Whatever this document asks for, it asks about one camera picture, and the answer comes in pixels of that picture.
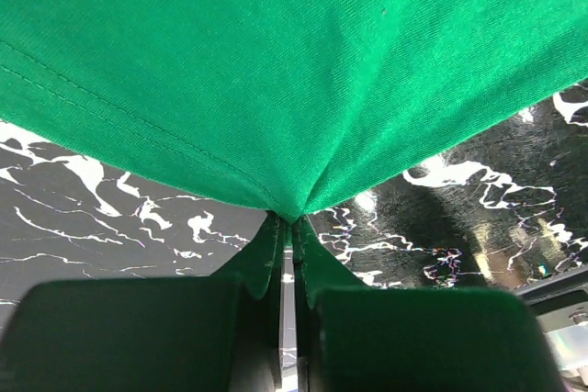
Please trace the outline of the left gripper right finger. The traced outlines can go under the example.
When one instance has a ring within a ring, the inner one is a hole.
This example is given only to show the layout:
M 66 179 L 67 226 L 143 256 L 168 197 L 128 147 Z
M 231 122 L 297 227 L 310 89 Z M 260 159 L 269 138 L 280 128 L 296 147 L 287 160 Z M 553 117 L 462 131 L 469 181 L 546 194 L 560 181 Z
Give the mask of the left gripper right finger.
M 302 391 L 562 391 L 543 332 L 489 288 L 366 285 L 306 218 L 292 227 Z

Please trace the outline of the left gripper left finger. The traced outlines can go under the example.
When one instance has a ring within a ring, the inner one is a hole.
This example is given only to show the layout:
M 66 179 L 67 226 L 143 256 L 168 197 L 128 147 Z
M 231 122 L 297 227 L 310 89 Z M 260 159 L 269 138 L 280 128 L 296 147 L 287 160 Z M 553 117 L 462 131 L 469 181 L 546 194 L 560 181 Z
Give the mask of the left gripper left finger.
M 32 287 L 1 336 L 4 391 L 273 391 L 287 223 L 207 276 Z

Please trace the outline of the green t shirt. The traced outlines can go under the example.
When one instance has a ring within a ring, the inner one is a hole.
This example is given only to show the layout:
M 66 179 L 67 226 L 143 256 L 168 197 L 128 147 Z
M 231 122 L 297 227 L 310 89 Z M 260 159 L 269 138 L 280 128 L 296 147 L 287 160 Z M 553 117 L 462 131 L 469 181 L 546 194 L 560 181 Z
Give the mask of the green t shirt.
M 587 75 L 587 0 L 1 0 L 1 116 L 293 220 Z

